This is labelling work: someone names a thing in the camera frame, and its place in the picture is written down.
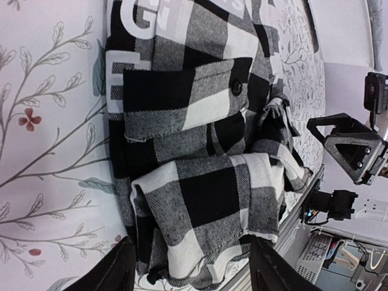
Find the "black white checkered shirt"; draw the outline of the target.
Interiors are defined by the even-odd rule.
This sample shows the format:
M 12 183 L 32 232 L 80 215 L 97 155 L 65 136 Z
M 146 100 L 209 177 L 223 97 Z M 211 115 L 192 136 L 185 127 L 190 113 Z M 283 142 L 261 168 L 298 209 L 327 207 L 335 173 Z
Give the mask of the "black white checkered shirt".
M 214 290 L 310 178 L 273 1 L 109 1 L 110 160 L 136 271 Z

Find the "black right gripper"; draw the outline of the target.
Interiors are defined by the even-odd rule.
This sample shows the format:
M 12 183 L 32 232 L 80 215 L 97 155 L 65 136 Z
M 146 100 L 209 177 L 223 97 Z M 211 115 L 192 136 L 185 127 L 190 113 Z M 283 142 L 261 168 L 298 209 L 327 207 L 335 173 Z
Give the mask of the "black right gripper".
M 346 113 L 311 118 L 307 129 L 356 185 L 387 178 L 387 128 L 371 129 Z

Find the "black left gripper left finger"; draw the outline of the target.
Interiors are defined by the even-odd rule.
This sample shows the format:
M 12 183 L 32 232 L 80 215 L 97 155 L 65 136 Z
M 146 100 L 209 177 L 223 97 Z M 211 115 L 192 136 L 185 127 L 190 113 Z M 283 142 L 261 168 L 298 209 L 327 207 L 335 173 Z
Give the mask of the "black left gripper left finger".
M 135 247 L 129 238 L 123 238 L 91 271 L 65 291 L 132 291 L 134 283 Z

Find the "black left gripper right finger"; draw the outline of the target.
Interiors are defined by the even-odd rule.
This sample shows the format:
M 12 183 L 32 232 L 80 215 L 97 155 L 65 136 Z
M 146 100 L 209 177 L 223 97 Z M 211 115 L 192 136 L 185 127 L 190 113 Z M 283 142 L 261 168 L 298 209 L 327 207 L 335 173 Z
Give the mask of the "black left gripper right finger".
M 250 281 L 252 290 L 309 291 L 317 286 L 304 279 L 264 239 L 250 236 Z

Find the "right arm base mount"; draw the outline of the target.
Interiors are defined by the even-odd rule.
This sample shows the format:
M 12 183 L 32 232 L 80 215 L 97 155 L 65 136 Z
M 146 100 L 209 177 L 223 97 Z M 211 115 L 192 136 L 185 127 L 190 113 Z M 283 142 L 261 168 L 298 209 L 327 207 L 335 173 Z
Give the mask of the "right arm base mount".
M 323 226 L 330 219 L 344 221 L 351 219 L 355 213 L 353 203 L 358 194 L 348 190 L 335 190 L 332 193 L 313 190 L 309 193 L 307 201 L 304 203 L 300 216 L 301 222 L 309 226 Z M 317 214 L 326 213 L 326 220 L 322 222 L 311 222 Z

